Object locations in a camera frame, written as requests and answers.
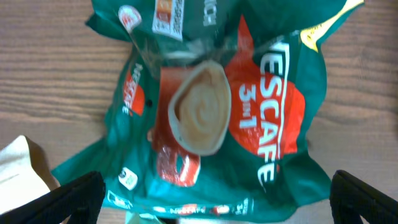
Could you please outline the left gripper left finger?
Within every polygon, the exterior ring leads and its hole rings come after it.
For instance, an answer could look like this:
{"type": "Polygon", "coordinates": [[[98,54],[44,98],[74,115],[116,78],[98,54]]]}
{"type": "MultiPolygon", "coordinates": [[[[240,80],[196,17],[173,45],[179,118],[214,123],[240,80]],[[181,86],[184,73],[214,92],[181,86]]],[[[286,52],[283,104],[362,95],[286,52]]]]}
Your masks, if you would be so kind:
{"type": "Polygon", "coordinates": [[[1,224],[96,224],[106,193],[102,175],[89,172],[1,215],[1,224]]]}

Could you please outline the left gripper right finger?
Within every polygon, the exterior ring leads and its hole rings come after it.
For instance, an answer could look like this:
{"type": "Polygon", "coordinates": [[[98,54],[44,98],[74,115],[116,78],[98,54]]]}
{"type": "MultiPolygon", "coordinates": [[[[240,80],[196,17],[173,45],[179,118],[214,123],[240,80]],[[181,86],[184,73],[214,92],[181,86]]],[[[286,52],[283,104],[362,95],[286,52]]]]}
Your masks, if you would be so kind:
{"type": "Polygon", "coordinates": [[[330,206],[335,224],[397,224],[397,201],[345,170],[332,178],[330,206]]]}

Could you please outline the green Nescafe coffee bag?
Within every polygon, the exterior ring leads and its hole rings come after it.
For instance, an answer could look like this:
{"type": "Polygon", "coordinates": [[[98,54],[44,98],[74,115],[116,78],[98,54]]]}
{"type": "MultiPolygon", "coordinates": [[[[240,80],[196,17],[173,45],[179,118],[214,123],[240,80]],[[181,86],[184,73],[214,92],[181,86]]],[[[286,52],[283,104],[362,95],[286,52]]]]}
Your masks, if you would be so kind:
{"type": "Polygon", "coordinates": [[[104,206],[280,222],[329,197],[306,133],[326,95],[322,43],[357,0],[94,0],[87,25],[132,44],[106,134],[63,162],[104,206]]]}

